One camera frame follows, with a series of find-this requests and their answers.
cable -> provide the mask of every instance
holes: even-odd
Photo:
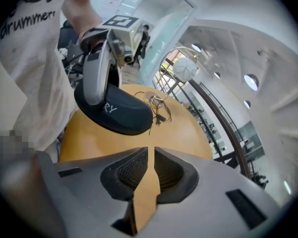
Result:
[[[145,92],[139,91],[139,92],[135,93],[134,96],[136,96],[138,93],[146,94]],[[145,102],[145,103],[151,108],[152,112],[155,115],[155,117],[153,117],[153,119],[156,118],[155,124],[161,124],[161,121],[162,122],[169,121],[169,120],[172,121],[171,111],[163,99],[161,99],[157,96],[151,96],[149,99],[150,105],[147,102]],[[159,106],[161,104],[164,106],[165,110],[167,111],[167,113],[169,115],[168,119],[166,119],[164,116],[159,114]]]
[[[69,61],[69,63],[71,63],[74,59],[76,59],[76,58],[78,58],[78,57],[80,57],[80,56],[82,56],[82,55],[84,55],[84,54],[85,54],[85,53],[81,53],[81,54],[79,54],[79,55],[73,57],[73,58]]]

black mesh vent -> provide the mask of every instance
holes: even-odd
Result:
[[[147,171],[147,164],[148,154],[143,152],[119,167],[115,172],[115,177],[123,185],[135,191]]]
[[[155,154],[154,169],[158,175],[160,191],[174,187],[183,178],[183,168],[162,154]]]
[[[190,163],[175,157],[167,149],[154,148],[154,169],[160,183],[157,204],[179,203],[199,182],[199,174]]]
[[[148,148],[135,148],[123,152],[130,154],[119,158],[122,153],[111,155],[117,161],[105,167],[100,174],[100,181],[112,198],[130,201],[134,191],[148,169]]]

wooden table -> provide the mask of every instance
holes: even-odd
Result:
[[[164,98],[166,95],[156,89],[142,85],[123,85],[129,94],[152,91]],[[146,101],[143,93],[137,98]],[[140,231],[154,214],[156,196],[160,194],[158,176],[154,170],[154,147],[169,148],[204,159],[212,159],[208,139],[198,122],[179,102],[171,97],[165,100],[172,115],[172,121],[155,124],[149,131],[137,136],[127,136],[104,129],[90,120],[81,110],[72,117],[62,141],[60,162],[82,160],[126,151],[136,147],[148,147],[148,169],[134,194],[136,225]],[[159,114],[168,118],[164,108]]]

white t-shirt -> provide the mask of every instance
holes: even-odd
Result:
[[[0,62],[27,97],[13,129],[40,151],[58,137],[75,108],[56,48],[63,2],[21,0],[0,29]]]

white spherical lamp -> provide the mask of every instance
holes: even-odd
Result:
[[[182,82],[191,80],[197,74],[196,64],[189,58],[180,58],[173,65],[174,75]]]
[[[197,51],[197,52],[201,52],[201,47],[198,43],[195,44],[191,44],[192,48]]]

